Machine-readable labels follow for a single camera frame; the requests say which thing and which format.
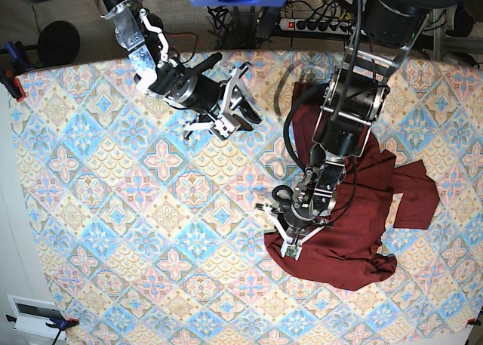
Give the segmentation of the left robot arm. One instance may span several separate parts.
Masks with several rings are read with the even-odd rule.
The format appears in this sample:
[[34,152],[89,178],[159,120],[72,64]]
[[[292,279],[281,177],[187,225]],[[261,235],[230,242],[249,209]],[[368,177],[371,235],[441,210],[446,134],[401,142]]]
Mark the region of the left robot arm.
[[[343,60],[326,85],[305,90],[292,106],[283,127],[285,146],[303,170],[303,179],[291,189],[272,191],[275,205],[257,205],[265,211],[281,238],[280,255],[297,260],[303,244],[342,215],[333,212],[338,186],[348,171],[346,162],[362,156],[371,126],[380,116],[388,81],[402,65],[433,10],[462,0],[352,0],[354,28]],[[297,109],[316,94],[324,95],[312,135],[309,164],[297,157],[289,127]]]

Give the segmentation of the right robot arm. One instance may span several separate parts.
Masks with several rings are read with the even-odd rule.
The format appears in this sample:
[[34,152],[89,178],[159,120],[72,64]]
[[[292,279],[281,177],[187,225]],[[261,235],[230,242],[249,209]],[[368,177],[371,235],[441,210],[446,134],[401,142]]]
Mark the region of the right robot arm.
[[[38,4],[51,0],[24,0]],[[216,82],[205,76],[223,55],[213,53],[188,67],[170,51],[161,19],[142,5],[142,0],[95,0],[105,10],[100,15],[115,26],[115,38],[128,53],[136,75],[137,90],[160,99],[177,110],[192,110],[196,117],[183,125],[183,137],[209,131],[221,140],[236,131],[252,131],[261,117],[246,100],[238,84],[249,62],[234,66],[229,79]]]

